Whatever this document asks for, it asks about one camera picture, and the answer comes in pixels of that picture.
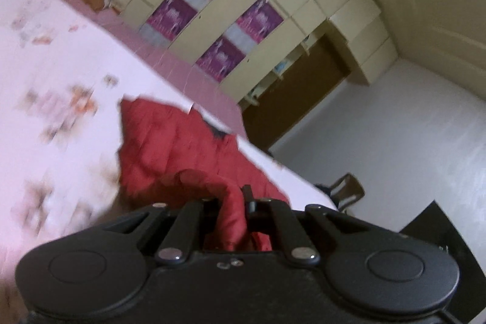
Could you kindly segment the red quilted down jacket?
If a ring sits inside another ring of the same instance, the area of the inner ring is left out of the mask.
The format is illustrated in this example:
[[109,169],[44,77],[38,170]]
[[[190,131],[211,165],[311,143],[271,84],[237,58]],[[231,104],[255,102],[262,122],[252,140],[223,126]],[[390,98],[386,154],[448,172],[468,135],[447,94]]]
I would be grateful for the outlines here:
[[266,234],[250,231],[242,187],[255,198],[287,201],[267,175],[239,150],[236,136],[216,136],[195,109],[189,112],[144,98],[120,103],[123,144],[120,187],[133,208],[163,202],[180,209],[190,201],[221,203],[216,245],[223,251],[271,250]]

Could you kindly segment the brown wooden chair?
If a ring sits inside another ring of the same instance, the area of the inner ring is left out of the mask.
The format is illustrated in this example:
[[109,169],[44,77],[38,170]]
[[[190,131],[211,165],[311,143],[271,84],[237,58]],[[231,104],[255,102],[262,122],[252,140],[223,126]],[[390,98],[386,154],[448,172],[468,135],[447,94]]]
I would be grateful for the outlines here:
[[341,212],[344,212],[348,207],[351,207],[365,196],[362,184],[351,173],[346,173],[330,186],[316,184],[315,187],[324,195],[327,195],[333,201],[338,211]]

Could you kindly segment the pink bed sheet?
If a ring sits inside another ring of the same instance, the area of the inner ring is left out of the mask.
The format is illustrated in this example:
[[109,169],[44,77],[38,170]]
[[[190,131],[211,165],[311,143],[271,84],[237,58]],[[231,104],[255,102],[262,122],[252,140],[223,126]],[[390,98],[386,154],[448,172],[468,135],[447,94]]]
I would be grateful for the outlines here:
[[200,68],[180,60],[167,49],[148,43],[111,8],[95,12],[81,0],[63,1],[114,36],[154,72],[198,106],[213,114],[234,133],[246,136],[240,106],[230,96],[223,93],[218,83],[208,77]]

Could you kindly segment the dark brown wooden door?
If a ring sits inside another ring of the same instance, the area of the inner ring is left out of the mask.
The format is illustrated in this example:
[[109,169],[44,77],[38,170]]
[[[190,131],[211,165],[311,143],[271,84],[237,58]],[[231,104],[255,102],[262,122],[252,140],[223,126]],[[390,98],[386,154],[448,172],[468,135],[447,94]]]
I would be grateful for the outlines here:
[[250,143],[267,151],[349,75],[327,37],[320,38],[243,111]]

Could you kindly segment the purple poster lower right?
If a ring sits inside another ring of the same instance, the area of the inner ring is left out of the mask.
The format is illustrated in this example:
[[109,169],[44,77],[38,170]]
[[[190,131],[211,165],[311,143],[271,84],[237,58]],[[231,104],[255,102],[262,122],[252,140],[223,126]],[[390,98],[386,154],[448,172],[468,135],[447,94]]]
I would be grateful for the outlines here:
[[196,65],[213,80],[221,82],[244,58],[240,49],[221,36],[198,59]]

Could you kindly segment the purple poster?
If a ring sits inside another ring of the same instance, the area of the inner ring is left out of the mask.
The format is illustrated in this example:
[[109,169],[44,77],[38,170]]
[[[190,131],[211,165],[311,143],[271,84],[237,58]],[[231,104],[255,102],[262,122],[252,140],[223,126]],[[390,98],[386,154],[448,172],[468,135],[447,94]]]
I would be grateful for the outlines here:
[[184,0],[164,0],[147,23],[172,42],[196,15],[197,11]]
[[236,20],[238,27],[256,43],[261,43],[282,22],[282,16],[269,0],[257,0]]
[[196,65],[213,80],[221,82],[244,58],[240,49],[221,36],[198,59]]

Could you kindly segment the white floral quilt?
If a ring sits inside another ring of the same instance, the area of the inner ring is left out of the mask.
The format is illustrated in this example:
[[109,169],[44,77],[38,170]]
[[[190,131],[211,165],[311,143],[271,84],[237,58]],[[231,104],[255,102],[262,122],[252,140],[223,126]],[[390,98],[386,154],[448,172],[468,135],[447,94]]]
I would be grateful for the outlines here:
[[26,308],[14,272],[29,250],[118,215],[119,102],[196,109],[296,210],[330,199],[270,159],[63,0],[1,0],[1,320]]

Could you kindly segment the purple poster upper right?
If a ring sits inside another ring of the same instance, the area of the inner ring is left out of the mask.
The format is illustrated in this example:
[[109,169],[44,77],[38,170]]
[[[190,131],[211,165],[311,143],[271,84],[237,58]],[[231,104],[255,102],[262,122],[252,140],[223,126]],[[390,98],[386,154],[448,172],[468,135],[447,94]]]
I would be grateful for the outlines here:
[[261,43],[282,22],[282,16],[269,0],[257,0],[236,20],[238,27],[256,43]]

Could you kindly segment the purple poster lower left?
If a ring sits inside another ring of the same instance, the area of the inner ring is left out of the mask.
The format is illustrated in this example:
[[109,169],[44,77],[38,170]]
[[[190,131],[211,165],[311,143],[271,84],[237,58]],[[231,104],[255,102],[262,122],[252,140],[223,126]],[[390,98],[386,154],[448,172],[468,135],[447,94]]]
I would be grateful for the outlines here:
[[197,11],[184,0],[164,0],[147,23],[172,42],[196,15]]

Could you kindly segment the cream wardrobe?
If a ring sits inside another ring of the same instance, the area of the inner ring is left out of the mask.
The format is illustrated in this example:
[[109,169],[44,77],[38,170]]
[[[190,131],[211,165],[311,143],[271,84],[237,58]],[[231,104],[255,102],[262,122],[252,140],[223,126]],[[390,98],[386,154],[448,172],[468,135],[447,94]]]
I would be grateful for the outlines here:
[[291,53],[327,36],[350,69],[376,81],[398,53],[374,0],[114,0],[150,43],[198,67],[242,100]]

